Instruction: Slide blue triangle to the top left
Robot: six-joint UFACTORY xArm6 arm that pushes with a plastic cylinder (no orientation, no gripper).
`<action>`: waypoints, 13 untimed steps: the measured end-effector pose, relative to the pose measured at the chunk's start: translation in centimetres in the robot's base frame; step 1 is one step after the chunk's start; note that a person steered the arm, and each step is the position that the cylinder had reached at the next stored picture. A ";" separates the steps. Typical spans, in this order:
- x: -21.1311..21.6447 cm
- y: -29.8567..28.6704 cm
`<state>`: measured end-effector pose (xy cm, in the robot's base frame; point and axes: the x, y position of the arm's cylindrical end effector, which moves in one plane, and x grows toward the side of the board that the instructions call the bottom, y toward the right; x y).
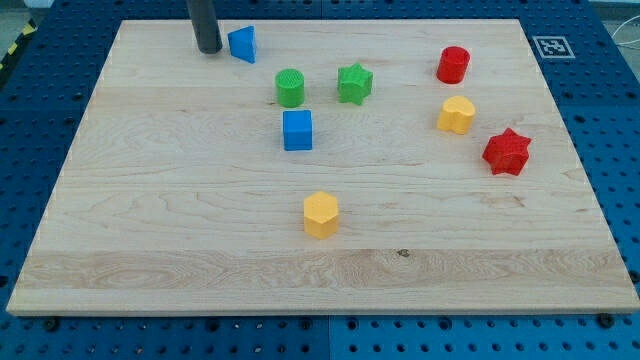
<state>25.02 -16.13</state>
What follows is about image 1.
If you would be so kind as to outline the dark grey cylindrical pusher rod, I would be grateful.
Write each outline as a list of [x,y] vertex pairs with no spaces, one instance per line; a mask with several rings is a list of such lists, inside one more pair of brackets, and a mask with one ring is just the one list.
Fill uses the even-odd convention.
[[197,47],[201,53],[215,54],[222,49],[214,0],[186,0]]

